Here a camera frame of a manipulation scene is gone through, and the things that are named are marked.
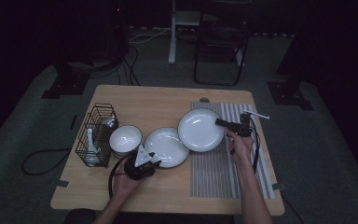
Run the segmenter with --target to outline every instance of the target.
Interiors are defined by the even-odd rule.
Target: wooden table
[[[223,91],[205,89],[99,86],[89,105],[112,104],[122,125],[135,125],[143,133],[144,140],[161,127],[177,128],[180,118],[190,110],[190,102],[207,97],[212,103],[248,104],[255,110],[253,96],[248,91]],[[269,158],[269,151],[258,118],[256,128],[261,136],[270,179],[276,177]],[[69,182],[66,188],[57,187],[51,206],[55,209],[91,208],[103,210],[109,199],[108,176],[116,163],[111,158],[109,167],[88,167],[75,153],[77,139],[62,172],[61,180]],[[283,214],[282,197],[275,190],[275,199],[266,200],[273,216]],[[184,163],[167,170],[157,170],[126,201],[122,211],[184,213],[184,214],[240,214],[239,199],[190,197],[190,158]]]

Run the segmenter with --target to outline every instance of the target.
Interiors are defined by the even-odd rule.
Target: forearm
[[[113,223],[123,203],[124,200],[116,198],[114,196],[111,200],[109,200],[109,202],[106,204],[101,214],[92,223],[93,224]]]
[[[241,191],[241,207],[245,223],[272,223],[269,210],[261,194],[255,172],[250,161],[237,165]]]

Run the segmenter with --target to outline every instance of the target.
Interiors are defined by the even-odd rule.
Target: striped mat
[[[240,122],[243,110],[253,111],[251,105],[193,102],[191,109],[207,108],[216,112],[223,120]],[[225,137],[220,145],[208,152],[191,151],[191,197],[240,198],[236,168],[227,146],[230,138]],[[256,177],[265,199],[274,199],[263,148],[259,149]]]

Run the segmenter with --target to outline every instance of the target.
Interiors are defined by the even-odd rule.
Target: person's arm
[[[97,219],[92,222],[93,224],[111,224],[115,220],[123,203],[144,181],[143,179],[133,180],[124,174],[124,164],[126,161],[127,159],[120,164],[118,172],[115,174],[112,198]]]
[[[233,139],[228,148],[234,150],[232,159],[237,168],[238,181],[240,182],[243,220],[247,224],[272,223],[251,162],[254,140],[252,137],[242,138],[229,130],[226,131],[226,134]]]

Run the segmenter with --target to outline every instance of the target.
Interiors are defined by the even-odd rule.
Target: chair
[[[250,2],[235,0],[208,1],[200,13],[200,25],[195,51],[194,79],[199,84],[233,86],[241,77],[245,53],[250,38],[251,26],[255,23],[256,8]],[[198,74],[199,57],[202,49],[212,49],[213,53],[224,49],[231,55],[231,61],[236,61],[241,50],[241,59],[238,62],[239,71],[235,80],[231,82],[217,82],[200,80]]]

